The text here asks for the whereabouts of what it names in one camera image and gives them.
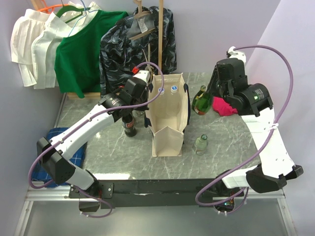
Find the green sweater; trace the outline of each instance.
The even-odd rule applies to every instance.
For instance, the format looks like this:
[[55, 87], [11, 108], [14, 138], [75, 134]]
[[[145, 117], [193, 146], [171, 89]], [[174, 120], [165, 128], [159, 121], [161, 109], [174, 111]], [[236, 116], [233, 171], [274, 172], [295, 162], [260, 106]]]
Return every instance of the green sweater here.
[[64, 38], [56, 51], [55, 72], [61, 92], [100, 92], [100, 40], [126, 12], [98, 11], [77, 34]]

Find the clothing tag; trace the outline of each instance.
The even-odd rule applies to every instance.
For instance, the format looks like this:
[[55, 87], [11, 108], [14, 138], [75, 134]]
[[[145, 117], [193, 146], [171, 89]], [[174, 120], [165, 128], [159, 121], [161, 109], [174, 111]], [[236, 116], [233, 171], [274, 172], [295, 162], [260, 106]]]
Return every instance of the clothing tag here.
[[144, 23], [144, 19], [145, 19], [145, 16], [137, 18], [141, 33], [148, 31], [148, 28], [147, 28], [146, 24]]

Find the marble tabletop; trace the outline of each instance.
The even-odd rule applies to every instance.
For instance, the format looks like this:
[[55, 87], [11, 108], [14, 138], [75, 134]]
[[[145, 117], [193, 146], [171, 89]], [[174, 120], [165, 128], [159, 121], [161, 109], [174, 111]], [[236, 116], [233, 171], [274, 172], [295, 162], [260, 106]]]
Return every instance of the marble tabletop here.
[[[201, 85], [207, 85], [211, 74], [184, 73], [190, 100]], [[57, 127], [70, 127], [86, 115], [98, 100], [66, 98]], [[252, 136], [238, 115], [220, 117], [212, 109], [204, 116], [191, 112], [185, 128], [181, 157], [152, 157], [152, 133], [144, 127], [143, 118], [135, 116], [137, 134], [127, 137], [122, 122], [99, 131], [88, 141], [83, 169], [98, 179], [174, 179], [214, 178], [250, 158], [256, 151]], [[208, 136], [203, 156], [192, 153], [195, 139]], [[244, 168], [257, 165], [256, 158]]]

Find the red cloth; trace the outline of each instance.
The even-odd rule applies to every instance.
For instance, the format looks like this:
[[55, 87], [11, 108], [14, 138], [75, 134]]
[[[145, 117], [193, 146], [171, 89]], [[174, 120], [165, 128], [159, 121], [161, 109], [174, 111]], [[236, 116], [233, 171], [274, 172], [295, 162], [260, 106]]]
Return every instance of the red cloth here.
[[232, 108], [228, 103], [226, 103], [223, 98], [214, 97], [213, 110], [218, 112], [218, 114], [222, 117], [231, 116], [233, 114], [237, 114], [237, 110]]

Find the white wall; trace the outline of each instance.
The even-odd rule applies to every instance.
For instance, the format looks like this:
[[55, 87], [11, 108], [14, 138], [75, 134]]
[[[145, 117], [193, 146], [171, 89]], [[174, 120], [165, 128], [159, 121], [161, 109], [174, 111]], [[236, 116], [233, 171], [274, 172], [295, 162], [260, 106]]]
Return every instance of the white wall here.
[[21, 0], [2, 1], [0, 14], [0, 235], [13, 235], [36, 158], [36, 141], [53, 127], [61, 101], [59, 89], [24, 88], [17, 64], [10, 61], [15, 21], [28, 8]]
[[[294, 73], [291, 101], [280, 119], [280, 132], [290, 157], [304, 174], [284, 188], [300, 236], [315, 232], [315, 1], [282, 0], [259, 44], [275, 47], [289, 60]], [[256, 49], [247, 65], [251, 82], [267, 86], [279, 111], [289, 76], [281, 59]]]
[[[94, 0], [105, 11], [137, 7], [132, 0]], [[46, 0], [48, 5], [58, 0]], [[158, 0], [143, 0], [143, 6]], [[164, 0], [174, 13], [177, 71], [212, 72], [231, 46], [256, 44], [280, 0]]]

